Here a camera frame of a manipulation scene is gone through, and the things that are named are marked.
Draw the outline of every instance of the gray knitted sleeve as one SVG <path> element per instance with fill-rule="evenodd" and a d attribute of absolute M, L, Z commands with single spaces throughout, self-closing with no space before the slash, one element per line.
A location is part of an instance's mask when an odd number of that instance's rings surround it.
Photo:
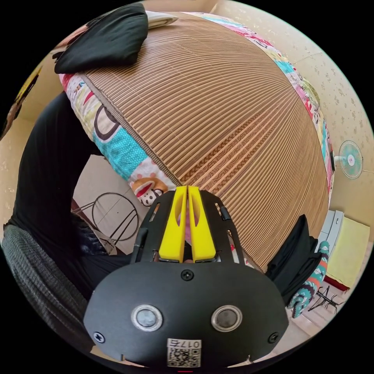
<path fill-rule="evenodd" d="M 62 339 L 90 352 L 94 343 L 83 325 L 87 301 L 54 261 L 24 230 L 8 225 L 1 243 L 12 274 L 38 315 Z"/>

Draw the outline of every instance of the qr code label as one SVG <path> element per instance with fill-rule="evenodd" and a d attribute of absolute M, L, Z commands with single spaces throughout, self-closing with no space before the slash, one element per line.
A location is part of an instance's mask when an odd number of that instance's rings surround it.
<path fill-rule="evenodd" d="M 168 366 L 200 367 L 201 340 L 168 339 Z"/>

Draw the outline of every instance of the electric fan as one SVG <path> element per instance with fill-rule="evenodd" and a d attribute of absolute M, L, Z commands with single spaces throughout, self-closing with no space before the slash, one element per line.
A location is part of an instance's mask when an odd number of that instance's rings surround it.
<path fill-rule="evenodd" d="M 357 179 L 363 169 L 363 157 L 358 145 L 346 140 L 339 149 L 339 156 L 334 156 L 335 163 L 339 163 L 341 170 L 349 179 Z"/>

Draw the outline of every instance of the black jacket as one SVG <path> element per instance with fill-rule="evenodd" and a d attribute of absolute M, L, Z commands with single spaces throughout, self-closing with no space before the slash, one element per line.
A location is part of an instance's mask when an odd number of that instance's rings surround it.
<path fill-rule="evenodd" d="M 317 243 L 317 239 L 309 236 L 307 218 L 302 215 L 269 262 L 266 276 L 278 287 L 285 305 L 317 268 L 322 256 L 314 253 Z"/>
<path fill-rule="evenodd" d="M 148 35 L 148 16 L 141 3 L 125 5 L 102 18 L 57 54 L 57 74 L 75 74 L 104 67 L 131 66 Z"/>

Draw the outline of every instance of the yellow towel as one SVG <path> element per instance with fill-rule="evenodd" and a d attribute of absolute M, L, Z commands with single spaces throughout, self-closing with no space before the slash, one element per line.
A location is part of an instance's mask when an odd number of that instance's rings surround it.
<path fill-rule="evenodd" d="M 178 19 L 178 17 L 172 16 L 171 14 L 167 14 L 167 13 L 150 12 L 150 11 L 146 11 L 146 13 L 148 16 L 148 28 L 149 29 L 169 25 Z"/>
<path fill-rule="evenodd" d="M 352 288 L 360 272 L 370 228 L 344 217 L 336 247 L 328 261 L 327 276 Z"/>

